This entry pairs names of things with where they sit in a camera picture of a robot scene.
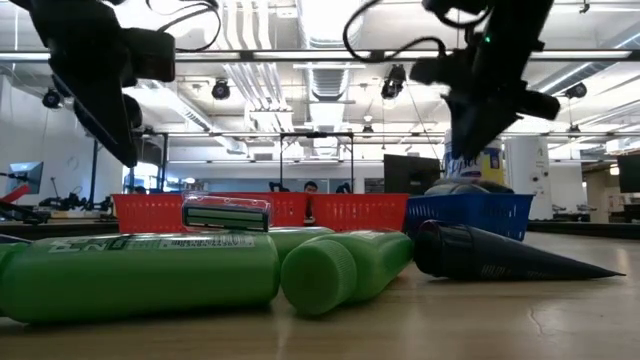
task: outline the green plastic bottle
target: green plastic bottle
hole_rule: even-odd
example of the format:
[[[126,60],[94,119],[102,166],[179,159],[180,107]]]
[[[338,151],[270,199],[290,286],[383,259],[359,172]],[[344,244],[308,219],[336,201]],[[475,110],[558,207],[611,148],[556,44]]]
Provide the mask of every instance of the green plastic bottle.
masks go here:
[[[323,235],[292,250],[282,264],[282,290],[306,315],[372,299],[410,262],[413,244],[399,232]]]
[[[284,261],[291,250],[302,245],[305,241],[326,234],[333,234],[333,230],[324,227],[273,227],[269,229],[269,236],[278,249],[280,263]]]
[[[97,236],[0,246],[0,312],[88,322],[257,306],[278,292],[271,238],[254,233]]]

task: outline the blue plastic basket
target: blue plastic basket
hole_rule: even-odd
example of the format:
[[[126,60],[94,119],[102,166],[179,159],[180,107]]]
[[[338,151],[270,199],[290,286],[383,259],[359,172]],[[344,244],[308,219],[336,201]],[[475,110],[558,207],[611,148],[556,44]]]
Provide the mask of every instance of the blue plastic basket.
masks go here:
[[[407,202],[406,230],[411,235],[426,220],[473,226],[522,241],[533,195],[452,194],[419,196]]]

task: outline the wooden table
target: wooden table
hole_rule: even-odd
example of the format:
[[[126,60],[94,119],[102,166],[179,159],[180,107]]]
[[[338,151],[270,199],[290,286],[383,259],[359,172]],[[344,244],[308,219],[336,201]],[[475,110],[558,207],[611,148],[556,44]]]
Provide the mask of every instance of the wooden table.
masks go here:
[[[283,296],[263,312],[30,328],[0,320],[0,359],[638,359],[640,243],[526,241],[627,273],[587,282],[461,284],[408,268],[377,300],[322,320]]]

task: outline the black cone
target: black cone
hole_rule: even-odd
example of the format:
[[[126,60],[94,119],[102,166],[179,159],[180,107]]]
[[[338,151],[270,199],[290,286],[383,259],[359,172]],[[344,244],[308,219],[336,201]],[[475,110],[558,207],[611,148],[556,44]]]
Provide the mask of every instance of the black cone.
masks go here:
[[[456,280],[586,280],[624,274],[465,225],[428,221],[415,237],[420,271]]]

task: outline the red basket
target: red basket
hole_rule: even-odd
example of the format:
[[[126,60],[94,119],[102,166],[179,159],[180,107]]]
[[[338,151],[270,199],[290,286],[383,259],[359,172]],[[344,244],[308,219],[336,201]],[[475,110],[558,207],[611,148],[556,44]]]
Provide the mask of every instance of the red basket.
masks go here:
[[[267,200],[273,207],[273,226],[303,226],[308,195],[305,193],[212,193]],[[182,195],[114,195],[121,233],[179,233],[182,225]]]
[[[317,226],[334,231],[402,231],[408,194],[317,194],[311,208]]]

